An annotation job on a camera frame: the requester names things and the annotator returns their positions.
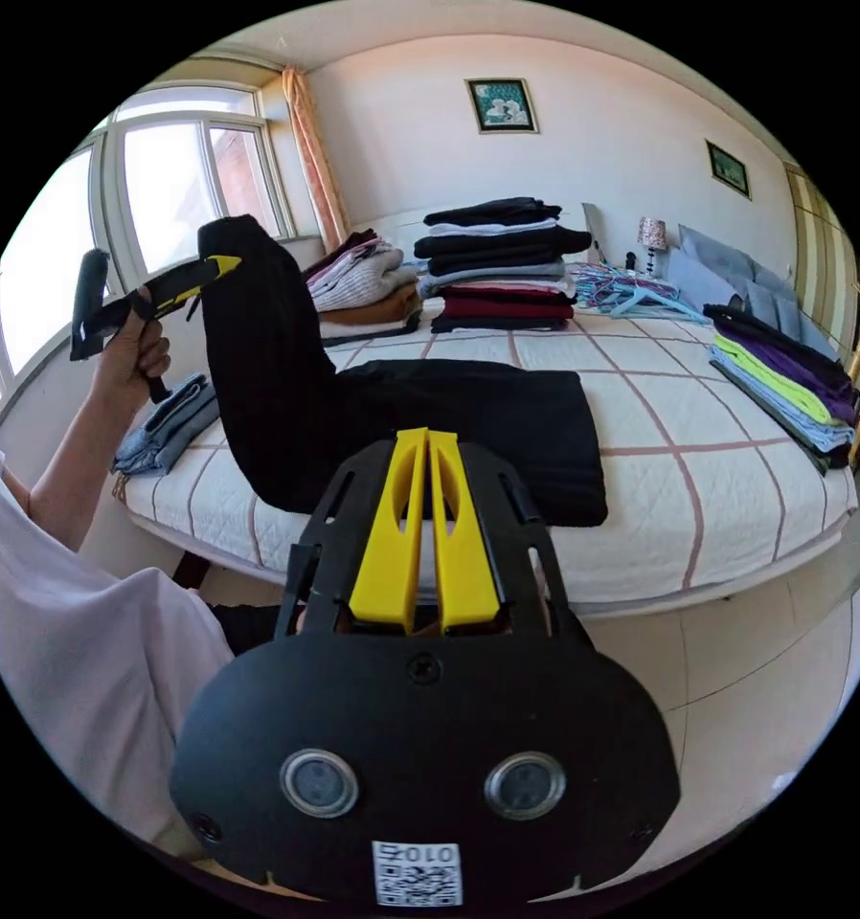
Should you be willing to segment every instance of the brown sweater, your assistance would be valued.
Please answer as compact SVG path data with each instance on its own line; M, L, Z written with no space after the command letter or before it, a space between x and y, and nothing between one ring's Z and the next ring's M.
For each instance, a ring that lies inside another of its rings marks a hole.
M340 325L375 325L377 323L399 323L419 306L417 285L404 284L388 297L357 306L355 309L332 309L321 313L319 319Z

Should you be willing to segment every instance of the picture frame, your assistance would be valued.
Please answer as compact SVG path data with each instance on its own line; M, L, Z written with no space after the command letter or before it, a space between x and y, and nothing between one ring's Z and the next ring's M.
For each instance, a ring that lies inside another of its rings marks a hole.
M479 134L537 134L526 81L516 77L467 79Z
M749 188L749 175L746 166L717 144L706 140L708 155L711 158L711 175L724 185L738 191L752 201L753 196Z

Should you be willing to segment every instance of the table lamp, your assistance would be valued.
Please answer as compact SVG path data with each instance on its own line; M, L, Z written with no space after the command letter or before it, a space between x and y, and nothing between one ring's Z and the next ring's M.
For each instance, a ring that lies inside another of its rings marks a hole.
M653 257L667 250L667 225L653 217L642 217L638 226L638 242L647 249L647 273L653 274Z

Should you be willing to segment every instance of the screw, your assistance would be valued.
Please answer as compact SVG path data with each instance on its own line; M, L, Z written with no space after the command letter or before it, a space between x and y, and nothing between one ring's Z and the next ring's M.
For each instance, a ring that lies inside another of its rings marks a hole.
M418 686L429 686L440 678L440 662L432 654L422 652L408 661L408 677Z
M206 814L194 814L191 823L207 842L219 842L222 839L222 830L212 817L207 817Z

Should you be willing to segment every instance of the quilted mattress cover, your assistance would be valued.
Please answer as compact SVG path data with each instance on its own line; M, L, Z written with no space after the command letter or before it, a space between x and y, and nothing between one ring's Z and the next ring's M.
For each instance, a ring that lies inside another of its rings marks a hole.
M572 603L640 601L751 575L816 545L857 507L850 470L821 476L781 427L711 367L712 329L580 309L562 332L435 336L432 303L409 335L328 354L339 370L383 358L449 358L579 375L600 439L609 515L601 527L552 530ZM173 529L270 579L285 575L307 520L257 498L220 422L167 476L131 479L117 493L137 523ZM433 580L425 524L420 585L430 590Z

